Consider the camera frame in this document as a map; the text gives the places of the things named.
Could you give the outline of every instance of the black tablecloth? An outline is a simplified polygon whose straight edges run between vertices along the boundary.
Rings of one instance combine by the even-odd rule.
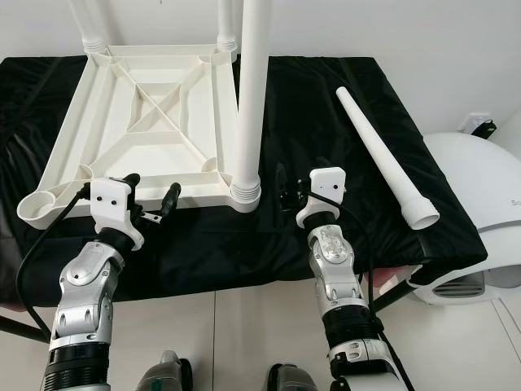
[[[0,302],[16,302],[14,277],[38,231],[16,205],[42,175],[79,81],[85,57],[5,59],[0,64]],[[234,65],[239,84],[239,62]],[[335,96],[346,86],[418,189],[441,213],[423,231],[408,228],[400,205]],[[269,61],[260,156],[262,197],[256,211],[184,209],[161,235],[146,235],[120,277],[117,300],[165,297],[312,276],[296,210],[283,210],[279,184],[290,194],[313,167],[347,173],[344,204],[366,225],[377,267],[423,264],[434,278],[487,254],[478,233],[422,141],[382,70],[371,58],[273,57]],[[366,244],[348,216],[339,220],[366,269]],[[62,267],[92,239],[90,217],[61,222],[28,268],[35,305],[59,299]]]

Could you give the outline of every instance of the white tapered tube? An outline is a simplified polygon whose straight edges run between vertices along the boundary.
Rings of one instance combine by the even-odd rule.
[[[220,51],[229,51],[231,60],[237,59],[237,43],[234,31],[233,0],[219,0],[217,3],[217,48]]]
[[[244,204],[258,201],[261,194],[258,171],[268,72],[271,6],[272,0],[244,0],[237,165],[231,185],[232,196]]]
[[[336,96],[400,203],[401,214],[409,226],[413,230],[422,230],[437,222],[440,213],[428,198],[420,194],[348,91],[340,87]]]
[[[107,49],[107,45],[103,42],[103,38],[90,16],[86,2],[87,0],[68,0],[68,5],[80,30],[85,52],[87,54],[101,53]]]

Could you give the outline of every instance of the white dome device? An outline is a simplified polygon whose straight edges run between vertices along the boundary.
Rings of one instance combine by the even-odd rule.
[[[449,305],[521,292],[521,161],[468,134],[429,134],[424,142],[478,229],[488,258],[414,293],[427,303]]]

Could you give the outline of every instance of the black cable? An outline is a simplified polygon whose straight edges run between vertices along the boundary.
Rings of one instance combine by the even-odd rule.
[[[43,336],[50,340],[50,330],[47,327],[46,323],[43,321],[42,318],[40,318],[40,315],[36,312],[36,310],[31,305],[29,299],[25,296],[24,292],[24,272],[27,268],[27,265],[30,263],[34,253],[38,250],[40,245],[42,244],[43,240],[49,235],[49,233],[52,231],[52,229],[58,224],[60,221],[63,220],[65,216],[68,215],[68,213],[74,208],[74,205],[78,202],[78,200],[82,198],[88,198],[89,196],[89,189],[90,184],[86,183],[81,190],[79,190],[74,198],[72,198],[71,202],[68,203],[68,205],[65,207],[64,210],[58,215],[57,218],[55,218],[52,223],[46,228],[45,231],[42,232],[42,234],[36,239],[33,246],[27,251],[27,254],[25,254],[24,260],[20,264],[20,268],[18,269],[18,273],[16,274],[16,293],[18,294],[18,298],[20,299],[20,302],[27,310],[28,314],[31,315],[31,318],[33,318],[34,322],[40,327],[42,330]]]
[[[367,291],[368,292],[367,293],[368,293],[368,302],[369,302],[368,304],[369,304],[370,316],[371,316],[375,326],[378,328],[378,334],[379,334],[380,338],[382,338],[383,342],[385,342],[387,344],[387,347],[389,348],[389,353],[391,354],[392,360],[394,361],[396,368],[400,372],[401,378],[403,379],[405,386],[407,387],[407,389],[409,391],[414,391],[414,387],[413,387],[412,383],[410,382],[409,377],[407,376],[407,372],[405,371],[403,364],[401,363],[400,359],[398,358],[398,355],[396,354],[396,351],[392,347],[391,342],[389,342],[389,339],[383,333],[382,322],[376,316],[376,310],[374,309],[374,293],[373,293],[373,285],[374,285],[373,256],[374,256],[374,253],[373,253],[373,249],[371,246],[369,234],[367,233],[367,229],[365,228],[365,226],[361,222],[361,220],[357,217],[357,215],[355,215],[353,212],[351,212],[349,209],[347,209],[342,204],[334,202],[333,200],[330,200],[329,198],[326,198],[322,195],[313,193],[311,191],[307,191],[307,194],[310,197],[313,197],[317,200],[325,202],[326,204],[329,204],[340,210],[343,210],[354,220],[354,222],[358,225],[358,227],[360,228],[360,231],[364,235],[364,239],[365,239],[366,245],[367,245],[367,259],[368,259],[368,262],[367,262],[368,263],[368,266],[367,266],[367,269],[368,269],[368,271],[367,271],[367,274],[368,274]]]

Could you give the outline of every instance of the gray floor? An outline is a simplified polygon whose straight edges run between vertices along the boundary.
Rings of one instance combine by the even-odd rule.
[[[329,389],[311,280],[117,303],[115,311],[115,391],[134,390],[164,349],[190,359],[196,390],[260,391],[276,362],[302,366],[319,389]],[[40,312],[50,322],[54,310]],[[437,307],[405,298],[380,316],[417,391],[518,391],[521,362],[501,312],[492,302]],[[27,321],[25,314],[0,314]],[[44,344],[0,333],[0,388],[39,389],[46,359]]]

